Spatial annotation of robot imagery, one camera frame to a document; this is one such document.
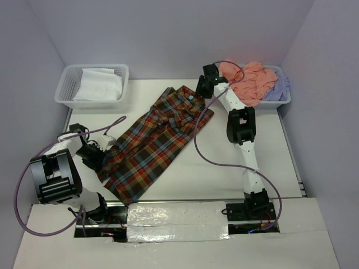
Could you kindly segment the plaid flannel long sleeve shirt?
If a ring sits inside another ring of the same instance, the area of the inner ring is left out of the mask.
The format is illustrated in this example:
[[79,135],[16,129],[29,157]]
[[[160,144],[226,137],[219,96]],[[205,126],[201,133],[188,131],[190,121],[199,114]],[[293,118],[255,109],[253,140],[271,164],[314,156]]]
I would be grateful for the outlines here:
[[122,203],[138,201],[213,115],[188,87],[167,88],[107,151],[99,180]]

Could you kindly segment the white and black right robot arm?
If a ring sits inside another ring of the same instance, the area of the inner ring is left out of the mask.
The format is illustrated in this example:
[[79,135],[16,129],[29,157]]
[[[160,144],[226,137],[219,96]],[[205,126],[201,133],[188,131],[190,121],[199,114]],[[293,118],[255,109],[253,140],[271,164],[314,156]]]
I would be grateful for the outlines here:
[[243,157],[244,164],[220,164],[207,159],[195,143],[198,154],[208,163],[222,167],[237,167],[246,169],[244,176],[244,213],[249,219],[257,219],[269,207],[268,193],[258,171],[255,155],[256,116],[255,109],[246,106],[232,90],[232,84],[222,76],[217,64],[212,63],[202,67],[203,74],[199,77],[196,95],[210,99],[211,105],[219,100],[227,111],[226,134],[228,141]]

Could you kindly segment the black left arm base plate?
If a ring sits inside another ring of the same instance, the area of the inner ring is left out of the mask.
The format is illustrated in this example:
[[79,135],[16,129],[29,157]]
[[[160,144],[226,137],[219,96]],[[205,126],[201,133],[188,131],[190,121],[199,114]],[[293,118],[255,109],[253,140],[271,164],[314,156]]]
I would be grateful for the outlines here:
[[86,220],[80,217],[75,225],[75,238],[109,238],[115,242],[127,242],[128,206],[120,202],[107,202],[103,216],[86,213]]

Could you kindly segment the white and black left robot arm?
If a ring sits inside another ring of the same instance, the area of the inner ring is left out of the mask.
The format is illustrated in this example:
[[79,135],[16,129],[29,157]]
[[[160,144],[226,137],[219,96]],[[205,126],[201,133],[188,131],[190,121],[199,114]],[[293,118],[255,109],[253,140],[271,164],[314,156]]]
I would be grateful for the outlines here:
[[90,142],[89,137],[88,128],[78,123],[71,125],[68,132],[58,135],[50,149],[30,160],[30,169],[40,203],[83,206],[86,218],[101,224],[109,219],[110,209],[100,193],[83,187],[73,160],[79,156],[87,168],[100,170],[105,152],[97,142]]

